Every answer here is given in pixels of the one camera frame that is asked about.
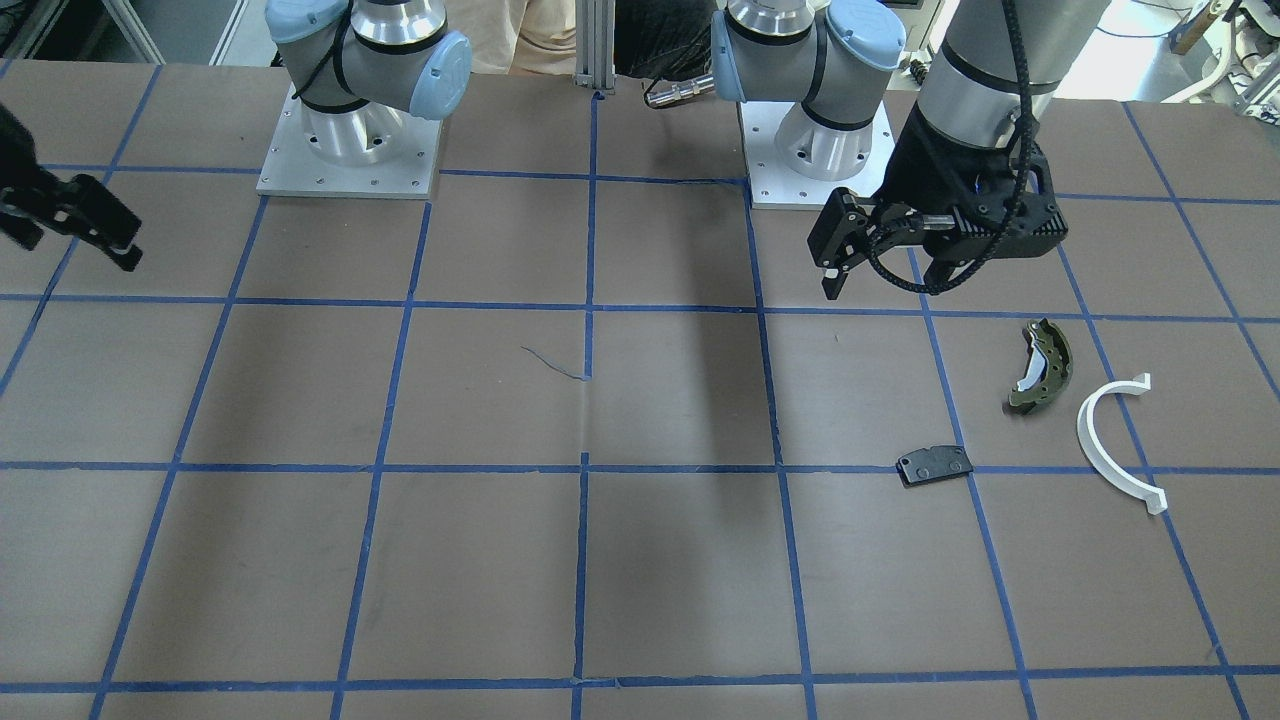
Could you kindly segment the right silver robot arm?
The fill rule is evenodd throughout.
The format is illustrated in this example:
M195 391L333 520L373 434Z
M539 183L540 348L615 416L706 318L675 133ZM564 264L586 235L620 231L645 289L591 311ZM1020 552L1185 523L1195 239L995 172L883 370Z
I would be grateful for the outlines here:
M285 69L282 108L256 190L269 197L428 200L442 122L468 86L472 47L442 1L270 1ZM124 272L143 255L141 219L102 182L60 179L3 113L3 233L26 250L76 236Z

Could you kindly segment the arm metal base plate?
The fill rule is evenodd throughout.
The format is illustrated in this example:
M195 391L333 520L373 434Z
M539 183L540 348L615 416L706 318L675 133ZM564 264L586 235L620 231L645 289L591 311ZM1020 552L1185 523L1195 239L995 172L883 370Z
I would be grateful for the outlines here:
M755 209L819 209L838 187L869 197L895 147L884 104L855 131L820 126L797 102L740 102L739 117Z
M438 178L443 123L380 104L315 111L291 95L256 190L262 196L428 201Z

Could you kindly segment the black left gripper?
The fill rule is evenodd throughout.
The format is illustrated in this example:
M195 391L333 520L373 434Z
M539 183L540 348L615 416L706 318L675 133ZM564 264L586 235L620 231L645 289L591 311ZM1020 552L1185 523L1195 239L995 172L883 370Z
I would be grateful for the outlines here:
M808 236L826 299L837 300L850 270L867 260L876 225L874 254L901 245L924 247L932 259L927 293L948 292L993 259L1052 251L1068 224L1038 131L1038 120L1030 120L1029 132L1014 131L1010 146L974 149L954 142L920 109L911 109L874 199L846 187L832 190Z

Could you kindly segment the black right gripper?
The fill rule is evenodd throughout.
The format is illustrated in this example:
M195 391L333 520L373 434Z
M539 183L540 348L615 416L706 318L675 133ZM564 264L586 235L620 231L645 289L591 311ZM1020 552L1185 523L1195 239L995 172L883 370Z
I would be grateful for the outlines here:
M95 177L59 179L45 170L32 133L4 105L1 205L3 233L27 251L35 250L46 227L81 237L124 272L133 272L143 258L134 242L140 218Z

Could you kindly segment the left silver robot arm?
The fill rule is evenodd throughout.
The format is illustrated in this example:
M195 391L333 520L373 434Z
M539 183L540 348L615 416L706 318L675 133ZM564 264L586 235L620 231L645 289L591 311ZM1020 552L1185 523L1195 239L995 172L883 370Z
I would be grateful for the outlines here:
M1041 118L1106 10L1103 1L961 1L867 199L829 193L806 245L827 299L868 263L940 295L993 259L1039 258L1068 234ZM878 1L731 1L710 20L716 91L787 102L785 164L840 182L864 167L906 31Z

